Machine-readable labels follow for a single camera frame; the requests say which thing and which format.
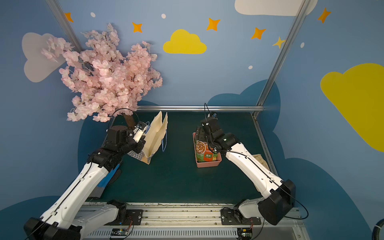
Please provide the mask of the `green soup packet red label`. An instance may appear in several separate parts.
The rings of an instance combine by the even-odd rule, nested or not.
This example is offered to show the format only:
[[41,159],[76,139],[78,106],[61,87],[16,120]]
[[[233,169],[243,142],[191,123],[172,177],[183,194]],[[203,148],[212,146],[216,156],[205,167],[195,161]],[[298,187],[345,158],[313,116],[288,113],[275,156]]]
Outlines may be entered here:
[[214,154],[207,142],[195,140],[195,154],[198,163],[217,161],[217,154]]

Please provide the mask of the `cream checkered paper bag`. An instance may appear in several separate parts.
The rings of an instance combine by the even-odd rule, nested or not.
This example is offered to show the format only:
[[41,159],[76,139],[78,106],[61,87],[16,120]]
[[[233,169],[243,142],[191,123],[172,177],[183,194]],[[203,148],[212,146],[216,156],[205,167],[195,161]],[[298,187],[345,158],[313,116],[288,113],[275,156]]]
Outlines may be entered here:
[[163,117],[162,111],[159,111],[150,123],[149,130],[146,130],[144,133],[146,143],[141,152],[137,154],[134,151],[130,151],[127,155],[149,165],[152,157],[159,150],[159,148],[166,147],[167,127],[168,114],[166,113]]

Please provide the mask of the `pink plastic tray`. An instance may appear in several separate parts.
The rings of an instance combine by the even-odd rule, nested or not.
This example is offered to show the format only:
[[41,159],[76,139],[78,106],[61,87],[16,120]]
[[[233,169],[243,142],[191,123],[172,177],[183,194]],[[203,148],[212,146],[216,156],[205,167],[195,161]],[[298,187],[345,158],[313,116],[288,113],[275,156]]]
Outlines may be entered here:
[[[193,140],[194,140],[194,153],[195,153],[195,140],[198,140],[198,138],[196,137],[196,132],[193,133]],[[217,154],[217,161],[214,161],[214,162],[204,162],[204,163],[198,163],[197,160],[196,160],[196,154],[195,154],[195,161],[196,161],[196,164],[197,164],[197,167],[198,168],[210,168],[210,167],[217,167],[221,161],[222,161],[222,156],[220,153]]]

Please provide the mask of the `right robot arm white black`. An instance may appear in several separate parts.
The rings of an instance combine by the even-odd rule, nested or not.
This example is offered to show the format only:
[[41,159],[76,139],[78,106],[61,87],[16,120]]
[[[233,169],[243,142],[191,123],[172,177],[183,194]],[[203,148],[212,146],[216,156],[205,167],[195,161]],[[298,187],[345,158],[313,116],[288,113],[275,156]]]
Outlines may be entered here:
[[295,184],[290,180],[283,181],[264,167],[234,134],[224,133],[215,113],[210,112],[197,130],[204,134],[208,149],[216,154],[224,154],[262,195],[261,198],[237,204],[234,207],[237,216],[250,219],[260,214],[264,220],[276,226],[294,207]]

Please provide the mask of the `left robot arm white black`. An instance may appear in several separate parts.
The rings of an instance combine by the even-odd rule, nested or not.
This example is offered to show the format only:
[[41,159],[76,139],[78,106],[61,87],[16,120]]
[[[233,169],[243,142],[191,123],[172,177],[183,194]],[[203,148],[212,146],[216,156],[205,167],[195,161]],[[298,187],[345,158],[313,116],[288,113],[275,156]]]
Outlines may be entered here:
[[104,145],[95,150],[83,169],[62,196],[39,218],[30,218],[24,225],[28,240],[82,240],[109,223],[127,222],[127,205],[112,200],[101,209],[75,220],[75,217],[97,185],[133,151],[139,154],[146,143],[147,124],[139,122],[134,130],[113,126],[107,131]]

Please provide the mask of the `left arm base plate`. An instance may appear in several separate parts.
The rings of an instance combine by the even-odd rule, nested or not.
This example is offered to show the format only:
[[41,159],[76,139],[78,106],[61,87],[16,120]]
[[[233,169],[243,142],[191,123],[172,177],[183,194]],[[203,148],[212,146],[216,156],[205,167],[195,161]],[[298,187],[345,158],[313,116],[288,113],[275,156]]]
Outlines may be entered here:
[[127,209],[123,220],[119,222],[121,226],[129,226],[130,224],[140,226],[143,220],[143,210]]

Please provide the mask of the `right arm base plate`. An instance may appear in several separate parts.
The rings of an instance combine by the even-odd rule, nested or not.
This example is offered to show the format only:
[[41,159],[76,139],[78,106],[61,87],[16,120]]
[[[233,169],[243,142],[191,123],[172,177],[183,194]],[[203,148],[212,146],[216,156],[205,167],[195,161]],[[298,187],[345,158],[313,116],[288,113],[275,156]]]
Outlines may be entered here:
[[222,225],[261,225],[262,221],[259,217],[255,218],[246,218],[244,217],[240,211],[230,209],[230,208],[222,208],[221,211],[221,221]]

